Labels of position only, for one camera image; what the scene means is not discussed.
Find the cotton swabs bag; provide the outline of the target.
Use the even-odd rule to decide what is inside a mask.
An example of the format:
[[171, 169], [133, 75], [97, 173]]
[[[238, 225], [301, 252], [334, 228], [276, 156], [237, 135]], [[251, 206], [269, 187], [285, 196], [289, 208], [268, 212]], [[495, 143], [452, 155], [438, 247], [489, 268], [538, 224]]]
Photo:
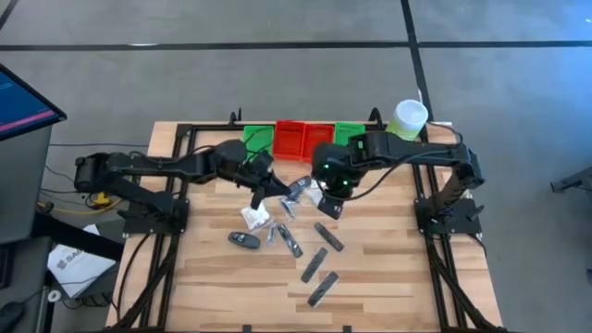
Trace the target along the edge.
[[240, 213], [247, 229], [250, 231], [264, 226], [271, 219], [271, 215], [267, 212], [264, 203], [261, 203], [256, 209], [250, 206], [244, 207], [240, 210]]
[[314, 206], [318, 206], [323, 199], [323, 192], [315, 179], [311, 179], [311, 184], [305, 192]]

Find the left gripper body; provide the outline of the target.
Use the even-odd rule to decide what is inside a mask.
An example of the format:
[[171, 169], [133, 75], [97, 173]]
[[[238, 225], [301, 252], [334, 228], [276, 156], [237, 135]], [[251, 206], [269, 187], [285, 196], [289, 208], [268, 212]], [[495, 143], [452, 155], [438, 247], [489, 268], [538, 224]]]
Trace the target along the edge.
[[247, 158], [238, 168], [238, 185], [251, 189], [266, 190], [269, 187], [274, 158], [268, 151], [255, 153], [251, 159]]

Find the red plastic basket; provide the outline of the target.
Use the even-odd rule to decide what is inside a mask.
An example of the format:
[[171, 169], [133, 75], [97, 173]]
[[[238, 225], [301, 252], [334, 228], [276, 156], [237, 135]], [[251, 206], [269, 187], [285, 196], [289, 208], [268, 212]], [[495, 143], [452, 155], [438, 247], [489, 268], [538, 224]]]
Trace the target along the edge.
[[302, 161], [312, 160], [315, 147], [321, 142], [333, 142], [334, 127], [331, 125], [306, 124], [302, 139]]
[[278, 120], [275, 124], [272, 153], [277, 159], [300, 160], [305, 124], [299, 121]]

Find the green plastic basket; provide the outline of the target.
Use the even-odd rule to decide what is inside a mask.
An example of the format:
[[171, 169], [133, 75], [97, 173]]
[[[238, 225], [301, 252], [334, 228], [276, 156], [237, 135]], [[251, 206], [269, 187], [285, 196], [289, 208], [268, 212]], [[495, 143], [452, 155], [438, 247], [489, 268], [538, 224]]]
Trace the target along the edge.
[[246, 145], [247, 158], [253, 159], [256, 154], [262, 151], [272, 155], [274, 132], [273, 126], [245, 126], [242, 140]]
[[334, 125], [334, 140], [338, 145], [347, 146], [352, 136], [365, 133], [365, 124], [336, 122]]

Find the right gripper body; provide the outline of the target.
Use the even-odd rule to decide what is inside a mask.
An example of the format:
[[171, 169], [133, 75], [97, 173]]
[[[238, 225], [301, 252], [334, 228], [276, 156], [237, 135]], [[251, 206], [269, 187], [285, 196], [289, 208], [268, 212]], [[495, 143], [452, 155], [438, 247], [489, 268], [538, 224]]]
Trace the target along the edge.
[[352, 199], [354, 187], [346, 181], [326, 183], [322, 189], [324, 196], [337, 202], [348, 202]]

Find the blue screen computer monitor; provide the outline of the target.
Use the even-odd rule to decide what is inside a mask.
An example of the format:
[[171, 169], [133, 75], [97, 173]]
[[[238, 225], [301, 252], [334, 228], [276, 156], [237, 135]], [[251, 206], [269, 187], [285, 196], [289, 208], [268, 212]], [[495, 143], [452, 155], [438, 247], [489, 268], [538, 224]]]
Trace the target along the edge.
[[64, 111], [0, 63], [0, 142], [67, 119]]

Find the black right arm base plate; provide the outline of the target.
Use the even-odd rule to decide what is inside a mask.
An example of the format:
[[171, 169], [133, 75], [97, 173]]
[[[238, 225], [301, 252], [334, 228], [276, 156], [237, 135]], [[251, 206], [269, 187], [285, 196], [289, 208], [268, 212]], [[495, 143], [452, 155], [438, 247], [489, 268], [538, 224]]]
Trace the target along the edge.
[[418, 229], [430, 236], [481, 233], [479, 214], [484, 208], [484, 205], [476, 206], [473, 199], [467, 198], [442, 209], [435, 208], [429, 199], [418, 199], [414, 203]]

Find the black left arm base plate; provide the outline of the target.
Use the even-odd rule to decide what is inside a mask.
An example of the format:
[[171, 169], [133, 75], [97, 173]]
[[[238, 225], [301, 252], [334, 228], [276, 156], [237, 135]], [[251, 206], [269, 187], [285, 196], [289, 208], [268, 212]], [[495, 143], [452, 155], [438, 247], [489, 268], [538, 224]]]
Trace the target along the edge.
[[186, 229], [190, 211], [190, 201], [175, 199], [171, 213], [156, 211], [153, 207], [131, 203], [127, 210], [117, 214], [124, 219], [123, 232], [126, 234], [178, 235]]

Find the black comb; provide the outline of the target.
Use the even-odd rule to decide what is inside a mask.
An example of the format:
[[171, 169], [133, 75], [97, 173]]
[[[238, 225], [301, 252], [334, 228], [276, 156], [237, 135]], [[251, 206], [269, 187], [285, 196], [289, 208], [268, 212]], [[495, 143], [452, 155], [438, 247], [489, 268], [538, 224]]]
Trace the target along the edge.
[[320, 247], [316, 254], [311, 259], [310, 263], [304, 269], [301, 275], [301, 281], [304, 283], [308, 283], [323, 261], [326, 259], [328, 255], [328, 250], [324, 247]]
[[300, 258], [303, 255], [302, 249], [297, 241], [291, 235], [288, 227], [285, 224], [280, 224], [277, 227], [277, 231], [282, 237], [282, 239], [286, 242], [288, 249], [290, 250], [291, 254], [295, 258]]
[[314, 229], [334, 250], [340, 253], [344, 249], [344, 244], [322, 223], [315, 222]]
[[335, 271], [330, 271], [308, 298], [308, 305], [315, 308], [338, 281], [339, 275]]

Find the black desk bar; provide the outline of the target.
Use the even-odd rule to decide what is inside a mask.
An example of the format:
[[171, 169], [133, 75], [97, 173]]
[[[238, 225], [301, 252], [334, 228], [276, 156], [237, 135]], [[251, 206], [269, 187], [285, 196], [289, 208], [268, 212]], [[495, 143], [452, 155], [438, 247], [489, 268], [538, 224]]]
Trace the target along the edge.
[[73, 227], [52, 216], [35, 214], [31, 227], [33, 237], [48, 237], [54, 243], [82, 250], [106, 259], [118, 261], [124, 245], [108, 238]]

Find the black stand leg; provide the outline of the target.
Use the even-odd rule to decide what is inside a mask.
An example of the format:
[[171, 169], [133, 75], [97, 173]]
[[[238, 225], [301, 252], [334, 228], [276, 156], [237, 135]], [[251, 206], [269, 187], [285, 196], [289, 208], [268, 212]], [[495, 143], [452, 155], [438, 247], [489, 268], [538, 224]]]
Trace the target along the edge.
[[570, 176], [552, 181], [551, 190], [556, 193], [575, 188], [592, 193], [592, 166], [575, 172]]

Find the black computer mouse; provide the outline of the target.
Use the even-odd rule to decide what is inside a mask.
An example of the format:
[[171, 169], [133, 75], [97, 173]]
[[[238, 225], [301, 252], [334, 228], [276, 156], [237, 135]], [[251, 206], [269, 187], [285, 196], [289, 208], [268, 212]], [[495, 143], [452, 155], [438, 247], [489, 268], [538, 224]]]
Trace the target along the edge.
[[25, 314], [23, 302], [8, 302], [0, 308], [0, 333], [12, 333]]

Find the dark grey deodorant bottle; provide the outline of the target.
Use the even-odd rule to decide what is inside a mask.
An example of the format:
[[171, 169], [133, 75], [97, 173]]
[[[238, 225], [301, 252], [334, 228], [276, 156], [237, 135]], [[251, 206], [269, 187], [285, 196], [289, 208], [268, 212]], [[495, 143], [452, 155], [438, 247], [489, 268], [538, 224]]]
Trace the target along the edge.
[[302, 193], [311, 185], [312, 179], [310, 176], [304, 176], [294, 180], [290, 185], [290, 194], [287, 198], [290, 201], [297, 202]]
[[242, 248], [249, 250], [256, 250], [260, 247], [260, 240], [249, 233], [243, 233], [238, 231], [232, 231], [228, 234], [228, 240]]

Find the green disinfecting wipes canister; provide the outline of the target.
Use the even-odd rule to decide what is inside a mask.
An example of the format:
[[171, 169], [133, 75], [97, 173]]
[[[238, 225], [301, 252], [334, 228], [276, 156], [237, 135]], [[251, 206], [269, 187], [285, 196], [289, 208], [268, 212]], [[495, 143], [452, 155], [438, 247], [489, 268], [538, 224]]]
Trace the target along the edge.
[[414, 141], [427, 119], [428, 110], [421, 102], [413, 99], [403, 100], [394, 109], [386, 132], [396, 134], [405, 141]]

